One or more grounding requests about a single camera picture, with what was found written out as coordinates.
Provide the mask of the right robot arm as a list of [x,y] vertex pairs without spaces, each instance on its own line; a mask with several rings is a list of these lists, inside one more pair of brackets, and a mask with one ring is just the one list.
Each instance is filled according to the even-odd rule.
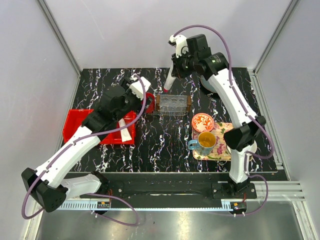
[[175,52],[164,90],[170,90],[176,79],[197,73],[217,92],[228,111],[233,128],[225,132],[223,138],[230,148],[231,165],[228,181],[221,190],[227,196],[239,198],[250,188],[246,171],[248,154],[252,152],[256,137],[265,130],[266,119],[252,110],[241,93],[233,77],[230,53],[213,54],[204,34],[185,37],[175,33],[168,43],[175,47]]

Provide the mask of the white toothpaste tube black cap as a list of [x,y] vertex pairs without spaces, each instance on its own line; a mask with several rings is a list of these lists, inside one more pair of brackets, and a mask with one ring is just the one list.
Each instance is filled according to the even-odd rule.
[[[126,125],[126,122],[123,118],[118,121],[119,127],[122,128]],[[122,142],[128,142],[132,140],[130,132],[127,128],[123,128],[120,130],[121,140]]]

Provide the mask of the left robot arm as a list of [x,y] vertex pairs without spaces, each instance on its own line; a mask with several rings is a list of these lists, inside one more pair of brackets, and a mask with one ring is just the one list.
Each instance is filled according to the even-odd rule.
[[108,180],[100,173],[93,172],[71,179],[65,177],[92,148],[111,133],[122,130],[119,121],[129,112],[137,112],[137,118],[141,117],[146,109],[146,94],[150,86],[145,77],[135,74],[109,87],[63,147],[36,169],[28,167],[22,172],[27,196],[32,197],[48,213],[73,197],[89,194],[98,198],[106,196]]

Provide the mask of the white toothpaste tube red cap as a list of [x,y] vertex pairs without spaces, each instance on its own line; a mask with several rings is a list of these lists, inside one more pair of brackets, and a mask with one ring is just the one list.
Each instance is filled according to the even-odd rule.
[[173,71],[173,66],[169,68],[169,72],[167,74],[164,87],[163,87],[164,92],[168,92],[171,89],[174,81],[176,80],[176,77],[172,76],[172,71]]

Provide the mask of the clear acrylic toothbrush holder rack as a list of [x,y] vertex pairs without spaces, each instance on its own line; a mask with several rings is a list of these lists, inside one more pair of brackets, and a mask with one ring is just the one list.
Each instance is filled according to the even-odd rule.
[[189,112],[191,105],[190,95],[158,94],[155,99],[155,110],[161,112]]

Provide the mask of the red cup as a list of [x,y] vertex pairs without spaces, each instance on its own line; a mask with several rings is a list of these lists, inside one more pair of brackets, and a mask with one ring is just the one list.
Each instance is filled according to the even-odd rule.
[[151,114],[154,110],[155,110],[155,96],[152,93],[147,92],[144,113]]

